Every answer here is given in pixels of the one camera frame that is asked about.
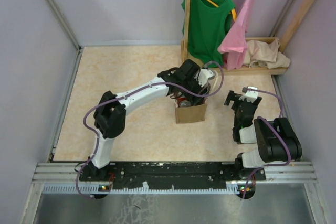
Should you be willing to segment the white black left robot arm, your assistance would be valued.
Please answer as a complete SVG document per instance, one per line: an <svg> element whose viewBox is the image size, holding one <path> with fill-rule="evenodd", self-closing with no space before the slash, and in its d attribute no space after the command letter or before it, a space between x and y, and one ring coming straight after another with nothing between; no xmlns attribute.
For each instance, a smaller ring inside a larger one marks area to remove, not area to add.
<svg viewBox="0 0 336 224"><path fill-rule="evenodd" d="M210 93L209 82L214 78L213 71L186 60L180 67L164 70L138 88L118 94L105 92L93 114L97 138L90 155L91 175L98 180L108 177L107 165L113 142L124 131L126 117L131 112L163 97L170 97L183 105L201 105Z"/></svg>

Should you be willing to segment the red can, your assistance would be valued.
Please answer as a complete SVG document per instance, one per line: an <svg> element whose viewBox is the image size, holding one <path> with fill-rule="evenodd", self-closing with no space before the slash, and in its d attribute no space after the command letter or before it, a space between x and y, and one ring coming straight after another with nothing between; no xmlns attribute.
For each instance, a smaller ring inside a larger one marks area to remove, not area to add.
<svg viewBox="0 0 336 224"><path fill-rule="evenodd" d="M180 104L182 101L187 100L187 98L181 93L176 93L175 100L177 104Z"/></svg>

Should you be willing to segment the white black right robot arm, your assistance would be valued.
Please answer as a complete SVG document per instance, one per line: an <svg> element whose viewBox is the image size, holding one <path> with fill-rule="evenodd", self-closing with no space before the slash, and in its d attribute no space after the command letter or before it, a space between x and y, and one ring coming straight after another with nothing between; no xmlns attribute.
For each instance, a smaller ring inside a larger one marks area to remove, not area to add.
<svg viewBox="0 0 336 224"><path fill-rule="evenodd" d="M302 157L302 147L289 120L283 116L283 103L280 97L254 87L245 87L243 94L228 92L225 106L233 103L234 122L232 137L240 145L256 144L253 150L240 153L235 159L235 175L242 180L253 174L253 169L267 166L286 166ZM262 116L255 118L255 112L262 100L260 93L278 99L280 113L269 121Z"/></svg>

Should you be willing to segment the brown canvas bag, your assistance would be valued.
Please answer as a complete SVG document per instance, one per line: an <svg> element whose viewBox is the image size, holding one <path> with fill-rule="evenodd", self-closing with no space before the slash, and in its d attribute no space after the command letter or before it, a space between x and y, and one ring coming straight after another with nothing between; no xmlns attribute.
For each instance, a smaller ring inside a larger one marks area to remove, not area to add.
<svg viewBox="0 0 336 224"><path fill-rule="evenodd" d="M217 77L213 80L210 80L211 89L209 94L215 92L216 85L218 82L218 72L215 71ZM179 93L180 89L177 88L176 91L171 95L171 99L175 100L176 93ZM199 95L197 97L205 98L205 101L202 105L191 106L187 108L180 108L175 100L175 119L177 124L189 124L197 123L205 120L205 112L207 109L206 99L209 94Z"/></svg>

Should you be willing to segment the purple can front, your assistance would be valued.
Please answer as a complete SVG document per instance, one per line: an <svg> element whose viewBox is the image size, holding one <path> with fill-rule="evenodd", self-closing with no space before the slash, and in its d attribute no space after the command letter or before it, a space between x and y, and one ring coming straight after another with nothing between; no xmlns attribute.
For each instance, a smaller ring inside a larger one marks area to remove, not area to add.
<svg viewBox="0 0 336 224"><path fill-rule="evenodd" d="M190 101L188 101L188 100L181 100L179 102L178 106L180 108L187 108L187 107L191 107L192 105L191 105Z"/></svg>

